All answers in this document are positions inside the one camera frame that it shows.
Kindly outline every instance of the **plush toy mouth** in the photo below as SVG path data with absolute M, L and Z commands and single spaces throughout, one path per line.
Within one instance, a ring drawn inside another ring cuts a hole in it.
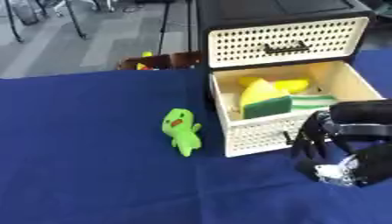
M 177 125 L 179 125 L 181 123 L 182 123 L 182 120 L 181 119 L 177 119 L 177 120 L 175 120 L 174 122 L 171 123 L 171 126 L 172 127 L 176 127 Z

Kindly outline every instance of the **white drawer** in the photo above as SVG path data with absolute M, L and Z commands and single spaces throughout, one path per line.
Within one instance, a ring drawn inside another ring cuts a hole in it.
M 295 138 L 304 121 L 314 112 L 306 110 L 242 120 L 235 112 L 243 91 L 238 84 L 241 76 L 257 76 L 267 81 L 308 77 L 320 93 L 333 95 L 340 102 L 382 99 L 350 65 L 342 61 L 214 72 L 210 76 L 211 89 L 225 135 L 227 157 L 290 147 L 283 133 L 287 131 L 291 138 Z

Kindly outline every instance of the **drawer handle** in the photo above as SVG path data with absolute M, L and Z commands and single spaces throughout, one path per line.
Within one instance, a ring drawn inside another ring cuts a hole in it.
M 286 144 L 287 145 L 293 145 L 294 144 L 294 140 L 291 139 L 288 131 L 284 131 L 283 132 L 283 136 L 286 139 Z
M 264 45 L 264 51 L 267 54 L 272 54 L 272 53 L 293 53 L 293 52 L 302 52 L 302 51 L 307 51 L 309 50 L 309 46 L 305 45 L 302 40 L 298 41 L 298 46 L 293 46 L 293 47 L 277 47 L 273 48 L 269 44 Z

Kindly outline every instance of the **blue tablecloth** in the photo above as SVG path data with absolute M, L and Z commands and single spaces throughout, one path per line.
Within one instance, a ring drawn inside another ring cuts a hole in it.
M 387 97 L 391 57 L 354 65 Z M 287 150 L 224 158 L 201 84 L 196 70 L 0 80 L 0 223 L 392 223 L 392 181 L 312 183 Z M 204 124 L 192 157 L 160 130 L 172 108 Z

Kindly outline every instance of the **perforated panel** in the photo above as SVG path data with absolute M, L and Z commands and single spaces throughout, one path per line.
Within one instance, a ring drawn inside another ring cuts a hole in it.
M 344 57 L 353 53 L 367 25 L 367 17 L 356 17 L 211 31 L 209 64 L 218 68 Z
M 226 134 L 226 152 L 229 156 L 240 156 L 290 147 L 286 144 L 284 131 L 295 138 L 311 113 L 231 127 Z

